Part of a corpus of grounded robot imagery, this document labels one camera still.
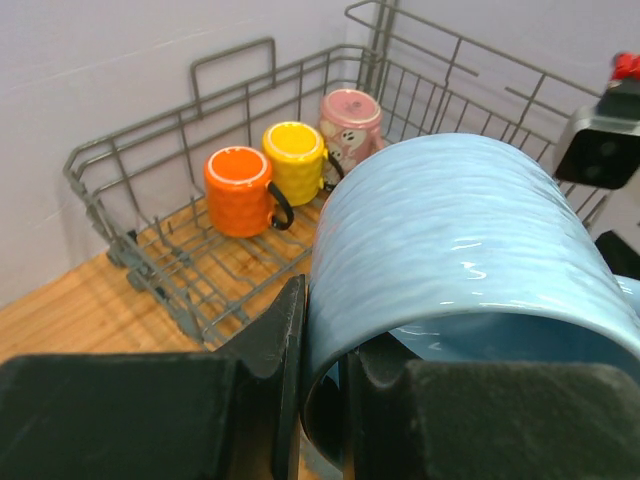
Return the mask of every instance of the cup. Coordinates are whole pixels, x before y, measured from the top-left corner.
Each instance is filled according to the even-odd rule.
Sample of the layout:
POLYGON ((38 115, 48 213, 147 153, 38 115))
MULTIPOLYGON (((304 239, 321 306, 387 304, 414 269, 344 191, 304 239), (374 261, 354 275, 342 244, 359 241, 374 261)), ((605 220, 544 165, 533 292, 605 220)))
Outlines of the cup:
POLYGON ((217 151, 205 163, 204 179, 211 224, 225 235, 252 237, 270 226, 286 230, 293 223, 293 209, 272 181, 271 164, 253 148, 217 151), (285 220, 276 217, 275 201, 285 220))
POLYGON ((294 207, 309 203, 324 187, 325 162, 342 172, 340 165, 329 158, 322 136, 304 123, 271 126, 262 137, 262 149, 273 164, 274 181, 294 207))
POLYGON ((430 361, 603 363, 640 383, 637 283, 623 292, 554 180, 505 143, 385 148, 325 203, 312 258, 305 428, 328 369, 388 331, 430 361))
MULTIPOLYGON (((380 105, 364 92, 343 88, 326 95, 320 107, 319 130, 329 153, 345 174, 385 146, 380 105)), ((325 168, 325 181, 337 183, 335 172, 325 168)))

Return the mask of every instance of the dish rack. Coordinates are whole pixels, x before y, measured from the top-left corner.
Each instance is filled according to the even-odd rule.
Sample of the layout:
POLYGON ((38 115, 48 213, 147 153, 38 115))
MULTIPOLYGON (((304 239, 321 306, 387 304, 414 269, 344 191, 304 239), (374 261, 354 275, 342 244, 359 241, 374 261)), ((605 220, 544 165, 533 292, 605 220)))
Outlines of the dish rack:
MULTIPOLYGON (((111 262, 127 268, 132 287, 153 295, 204 348, 216 348, 258 316, 288 277, 308 273, 325 198, 297 208, 286 232, 226 238, 212 229, 203 201, 201 172, 215 150, 259 146, 277 121, 314 125, 321 98, 346 87, 378 100, 389 143, 480 133, 521 148, 549 170, 569 115, 598 97, 397 1, 361 1, 345 15, 366 32, 367 45, 336 45, 279 66, 274 39, 261 38, 199 59, 189 72, 193 101, 81 145, 65 164, 111 262), (252 50, 268 54, 267 71, 201 95, 202 69, 252 50)), ((608 192, 558 184, 585 226, 593 225, 608 192)))

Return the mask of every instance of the gray metal rack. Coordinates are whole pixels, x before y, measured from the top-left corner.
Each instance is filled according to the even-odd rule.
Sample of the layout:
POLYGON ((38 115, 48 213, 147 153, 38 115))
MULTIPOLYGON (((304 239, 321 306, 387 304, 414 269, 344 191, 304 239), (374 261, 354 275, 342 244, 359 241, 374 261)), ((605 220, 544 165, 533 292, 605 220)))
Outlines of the gray metal rack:
MULTIPOLYGON (((365 0, 345 14, 369 32, 368 45, 341 44, 278 66, 274 39, 261 38, 199 59, 190 68, 193 101, 81 145, 65 164, 112 263, 127 268, 133 288, 153 295, 204 348, 224 343, 260 313, 253 303, 268 305, 289 276, 308 269, 323 202, 320 196, 296 209, 287 232, 226 238, 212 229, 203 200, 202 166, 216 149, 258 146, 276 121, 315 124, 322 96, 349 87, 377 98, 388 142, 480 133, 512 143, 548 169, 570 113, 598 96, 397 1, 365 0), (369 21, 363 17, 371 8, 369 21), (253 49, 268 53, 267 71, 200 94, 201 69, 253 49)), ((608 192, 559 185, 589 228, 608 192)))

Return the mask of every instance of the glossy ceramic surface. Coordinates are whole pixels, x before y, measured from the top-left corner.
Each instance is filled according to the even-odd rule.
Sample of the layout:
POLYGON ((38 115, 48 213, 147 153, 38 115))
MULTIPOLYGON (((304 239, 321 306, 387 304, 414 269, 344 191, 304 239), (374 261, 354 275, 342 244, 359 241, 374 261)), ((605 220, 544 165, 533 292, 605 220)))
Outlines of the glossy ceramic surface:
POLYGON ((283 122, 264 133, 262 148, 273 165, 273 181, 291 206, 313 200, 323 186, 322 136, 304 123, 283 122))
POLYGON ((249 147, 220 150, 205 162, 204 179, 213 227, 231 237, 251 237, 271 225, 275 201, 265 156, 249 147))
MULTIPOLYGON (((380 133, 382 110, 366 93, 347 88, 335 90, 322 100, 320 114, 320 133, 345 173, 384 148, 380 133)), ((324 175, 331 184, 339 181, 329 166, 325 166, 324 175)))
POLYGON ((601 362, 640 381, 639 325, 532 159, 475 135, 420 137, 359 165, 325 204, 303 388, 394 329, 431 360, 601 362))

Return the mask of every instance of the light blue ceramic mug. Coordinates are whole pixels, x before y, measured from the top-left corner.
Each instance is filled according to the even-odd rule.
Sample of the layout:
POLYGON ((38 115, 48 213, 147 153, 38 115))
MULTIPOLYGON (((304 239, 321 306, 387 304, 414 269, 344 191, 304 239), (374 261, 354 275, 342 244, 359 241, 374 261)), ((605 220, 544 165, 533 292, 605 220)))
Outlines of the light blue ceramic mug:
POLYGON ((303 390, 387 331, 427 360, 604 363, 640 383, 640 289, 621 282, 628 295, 521 151, 467 134, 393 145, 322 211, 303 390))

